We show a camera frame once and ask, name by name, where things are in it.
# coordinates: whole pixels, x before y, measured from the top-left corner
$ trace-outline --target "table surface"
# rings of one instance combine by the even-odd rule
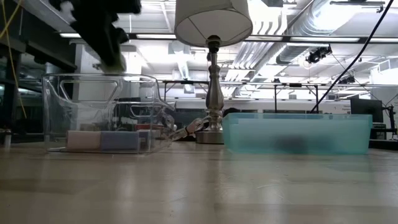
[[[0,150],[0,223],[397,223],[398,154],[146,156]]]

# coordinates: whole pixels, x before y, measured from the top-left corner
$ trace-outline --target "clear plastic bin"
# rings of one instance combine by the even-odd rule
[[[48,151],[148,153],[171,144],[173,106],[144,75],[43,77]]]
[[[371,115],[230,113],[226,147],[238,153],[365,154]]]

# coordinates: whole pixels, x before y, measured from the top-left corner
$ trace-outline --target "white lamp shade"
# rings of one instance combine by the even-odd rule
[[[175,35],[184,44],[206,47],[211,35],[221,45],[236,44],[253,30],[246,0],[177,0]]]

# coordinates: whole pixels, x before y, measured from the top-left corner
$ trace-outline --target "silver lamp base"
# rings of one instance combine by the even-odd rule
[[[222,131],[198,131],[195,135],[199,144],[224,144]]]

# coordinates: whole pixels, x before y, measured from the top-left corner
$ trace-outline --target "translucent blue bin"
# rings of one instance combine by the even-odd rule
[[[224,144],[237,153],[366,154],[372,116],[230,113]]]

